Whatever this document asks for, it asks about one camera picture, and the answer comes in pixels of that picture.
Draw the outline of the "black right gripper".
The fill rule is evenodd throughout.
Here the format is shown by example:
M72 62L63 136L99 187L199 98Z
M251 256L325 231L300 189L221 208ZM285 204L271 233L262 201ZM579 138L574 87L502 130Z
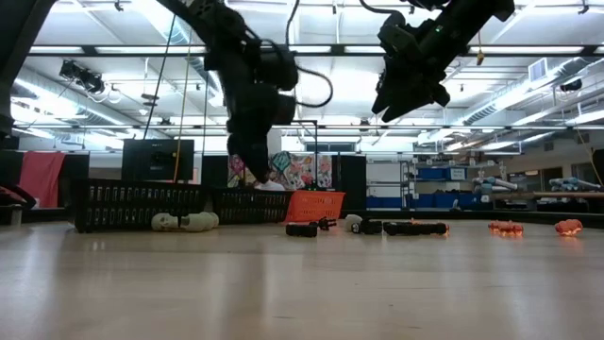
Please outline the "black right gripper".
M446 53L428 54L420 51L412 56L384 56L384 71L380 74L372 106L373 113L385 111L383 122L391 122L428 104L444 107L450 94L442 85L445 69L451 63Z

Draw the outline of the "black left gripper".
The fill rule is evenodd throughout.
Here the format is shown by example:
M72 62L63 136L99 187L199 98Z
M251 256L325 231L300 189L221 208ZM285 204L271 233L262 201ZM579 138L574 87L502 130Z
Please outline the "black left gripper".
M295 74L281 71L261 73L260 78L248 70L226 70L227 153L237 156L256 180L269 179L268 144L265 135L272 125L289 125L294 119L295 98L279 91L295 85ZM244 139L237 135L260 136Z

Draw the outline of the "black plastic basket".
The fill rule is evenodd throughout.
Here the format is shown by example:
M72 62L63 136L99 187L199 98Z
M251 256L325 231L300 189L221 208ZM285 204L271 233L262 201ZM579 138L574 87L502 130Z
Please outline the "black plastic basket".
M209 194L197 184L89 178L72 185L68 211L80 233L150 230L158 213L202 212Z
M212 208L222 225L280 223L286 219L292 192L216 188Z

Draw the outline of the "black cabinet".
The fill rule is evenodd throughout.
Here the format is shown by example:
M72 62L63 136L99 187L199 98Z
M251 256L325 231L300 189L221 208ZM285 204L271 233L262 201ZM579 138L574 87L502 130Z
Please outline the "black cabinet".
M227 187L228 156L203 156L201 184L209 187Z
M332 187L344 193L342 211L366 209L366 158L335 155L332 157Z

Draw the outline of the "colourful patchwork quilt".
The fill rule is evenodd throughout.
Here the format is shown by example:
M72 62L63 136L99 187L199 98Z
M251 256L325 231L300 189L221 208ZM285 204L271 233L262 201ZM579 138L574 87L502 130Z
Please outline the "colourful patchwork quilt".
M312 176L312 155L294 155L281 151L269 156L269 179L280 183L285 190L301 190L310 183ZM332 186L332 158L330 155L319 154L318 187ZM256 186L259 182L244 162L237 156L228 157L228 187L237 187L242 181L246 186Z

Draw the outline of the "blue storage bin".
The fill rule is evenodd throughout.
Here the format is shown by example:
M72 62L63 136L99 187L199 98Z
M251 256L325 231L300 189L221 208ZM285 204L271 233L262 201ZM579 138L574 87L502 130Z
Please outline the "blue storage bin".
M416 177L423 181L464 181L467 170L461 167L419 168Z
M403 196L368 196L367 209L452 209L457 203L462 210L482 203L482 195L470 192L436 192L431 194L405 194Z

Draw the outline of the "orange plastic basket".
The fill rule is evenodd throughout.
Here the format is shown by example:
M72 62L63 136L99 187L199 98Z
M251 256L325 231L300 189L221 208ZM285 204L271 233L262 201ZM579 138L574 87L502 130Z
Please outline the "orange plastic basket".
M338 219L345 193L329 191L295 191L285 217L286 222L310 222Z

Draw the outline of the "black monitor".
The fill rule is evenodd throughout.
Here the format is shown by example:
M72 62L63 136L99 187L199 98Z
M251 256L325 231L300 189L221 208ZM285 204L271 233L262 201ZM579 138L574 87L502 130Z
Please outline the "black monitor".
M193 140L125 140L123 180L192 180Z

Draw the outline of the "white air vent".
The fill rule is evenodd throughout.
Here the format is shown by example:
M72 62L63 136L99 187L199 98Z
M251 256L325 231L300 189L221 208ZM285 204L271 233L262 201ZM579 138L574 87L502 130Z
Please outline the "white air vent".
M528 78L531 82L540 81L547 77L548 61L547 58L541 58L533 62L528 67Z

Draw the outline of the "black rig beam with lights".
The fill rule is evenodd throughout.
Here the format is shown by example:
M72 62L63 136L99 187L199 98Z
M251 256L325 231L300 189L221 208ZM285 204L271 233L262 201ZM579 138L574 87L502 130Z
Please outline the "black rig beam with lights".
M384 50L376 44L294 44L290 49L300 57L377 57ZM604 58L604 44L486 44L469 45L460 57L475 57L482 52L486 57L529 58L529 57L598 57ZM34 45L30 48L30 57L71 57L126 58L158 57L164 53L173 57L187 55L202 57L207 54L203 45Z

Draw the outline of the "black partition panel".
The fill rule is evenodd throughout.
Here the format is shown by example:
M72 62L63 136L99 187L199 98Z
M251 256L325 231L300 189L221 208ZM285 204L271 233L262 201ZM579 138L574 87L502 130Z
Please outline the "black partition panel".
M21 188L19 182L24 154L25 152L12 150L0 151L0 180L5 180L8 184L16 184ZM90 156L88 154L63 154L65 155L65 159L59 174L58 208L63 208L68 201L70 185L74 181L86 179L89 175ZM35 200L35 207L39 208L38 200Z

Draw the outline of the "wooden workbench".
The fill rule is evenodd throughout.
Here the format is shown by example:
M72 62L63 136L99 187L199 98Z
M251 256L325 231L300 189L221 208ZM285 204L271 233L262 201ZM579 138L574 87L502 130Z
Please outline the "wooden workbench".
M510 192L490 194L492 200L534 200L543 197L604 199L604 192Z

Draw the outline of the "red cloth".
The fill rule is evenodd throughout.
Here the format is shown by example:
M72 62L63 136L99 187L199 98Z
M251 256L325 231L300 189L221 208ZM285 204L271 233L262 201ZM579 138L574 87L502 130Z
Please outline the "red cloth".
M59 174L65 155L28 151L23 156L19 186L38 200L40 208L59 206Z

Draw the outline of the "black metal stand frame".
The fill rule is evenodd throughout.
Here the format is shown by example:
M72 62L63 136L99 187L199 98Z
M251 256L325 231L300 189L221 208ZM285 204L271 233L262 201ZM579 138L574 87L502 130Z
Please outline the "black metal stand frame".
M286 141L281 141L282 151L288 151L298 156L312 155L312 176L310 177L310 183L306 183L304 186L305 190L311 191L316 191L318 188L318 130L318 121L309 119L293 119L289 125L282 128L282 132L284 133L282 138L286 139ZM305 137L313 139L312 151L306 149L307 142Z

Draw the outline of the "black aluminium table frame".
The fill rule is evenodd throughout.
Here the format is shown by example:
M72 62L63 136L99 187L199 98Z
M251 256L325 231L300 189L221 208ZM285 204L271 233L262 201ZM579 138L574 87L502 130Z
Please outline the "black aluminium table frame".
M421 219L421 220L512 220L533 224L555 224L566 219L578 219L584 227L604 229L604 213L578 212L528 212L528 211L343 211L343 216L352 213L372 219Z

